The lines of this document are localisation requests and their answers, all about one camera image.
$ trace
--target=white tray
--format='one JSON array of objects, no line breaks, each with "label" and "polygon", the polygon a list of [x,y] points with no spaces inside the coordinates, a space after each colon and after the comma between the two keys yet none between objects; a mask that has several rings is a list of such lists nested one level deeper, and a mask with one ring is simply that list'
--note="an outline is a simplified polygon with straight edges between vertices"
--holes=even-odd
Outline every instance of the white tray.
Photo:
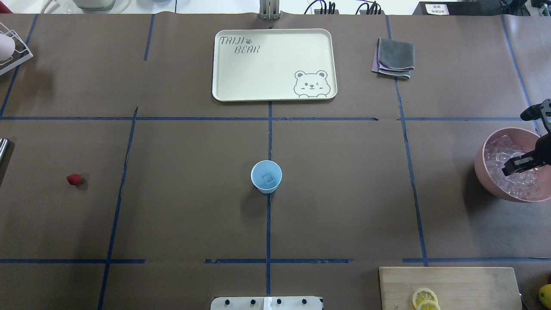
[{"label": "white tray", "polygon": [[336,94],[333,44],[325,29],[222,30],[214,38],[212,95],[219,101]]}]

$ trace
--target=bowl of ice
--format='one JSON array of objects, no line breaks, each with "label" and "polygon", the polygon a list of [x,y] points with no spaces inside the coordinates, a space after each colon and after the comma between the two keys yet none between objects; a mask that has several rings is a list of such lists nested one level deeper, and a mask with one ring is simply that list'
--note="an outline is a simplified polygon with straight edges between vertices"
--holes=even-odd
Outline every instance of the bowl of ice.
[{"label": "bowl of ice", "polygon": [[542,202],[551,198],[551,166],[508,177],[501,171],[510,158],[534,150],[538,138],[535,133],[521,128],[504,128],[491,134],[474,161],[474,170],[482,186],[509,201]]}]

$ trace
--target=gray towel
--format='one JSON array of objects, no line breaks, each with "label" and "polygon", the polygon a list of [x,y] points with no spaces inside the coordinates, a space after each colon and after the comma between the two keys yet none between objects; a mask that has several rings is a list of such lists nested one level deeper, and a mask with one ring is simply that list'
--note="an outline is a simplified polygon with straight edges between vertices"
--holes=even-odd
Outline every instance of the gray towel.
[{"label": "gray towel", "polygon": [[372,71],[395,77],[410,78],[415,69],[415,45],[379,38],[373,56]]}]

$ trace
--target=yellow lemon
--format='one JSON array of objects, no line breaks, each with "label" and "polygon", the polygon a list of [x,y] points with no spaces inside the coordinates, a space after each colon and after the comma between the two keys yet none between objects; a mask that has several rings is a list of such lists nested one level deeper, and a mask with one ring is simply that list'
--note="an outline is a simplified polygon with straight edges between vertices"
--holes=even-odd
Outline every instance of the yellow lemon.
[{"label": "yellow lemon", "polygon": [[433,291],[426,287],[422,287],[418,290],[416,290],[412,295],[412,304],[413,308],[417,309],[417,307],[424,301],[434,301],[434,303],[438,304],[438,298],[436,298],[436,294],[434,294]]},{"label": "yellow lemon", "polygon": [[551,284],[544,285],[539,289],[539,301],[548,308],[551,309]]},{"label": "yellow lemon", "polygon": [[440,310],[440,306],[432,300],[426,300],[417,306],[417,310]]}]

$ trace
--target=bear face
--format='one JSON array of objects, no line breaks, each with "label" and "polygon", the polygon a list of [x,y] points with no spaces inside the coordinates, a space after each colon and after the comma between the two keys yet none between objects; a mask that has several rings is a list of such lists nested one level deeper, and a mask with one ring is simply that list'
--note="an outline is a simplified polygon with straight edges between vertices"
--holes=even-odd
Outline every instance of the bear face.
[{"label": "bear face", "polygon": [[327,72],[319,70],[316,73],[295,73],[295,93],[299,98],[327,98],[331,87],[327,83]]}]

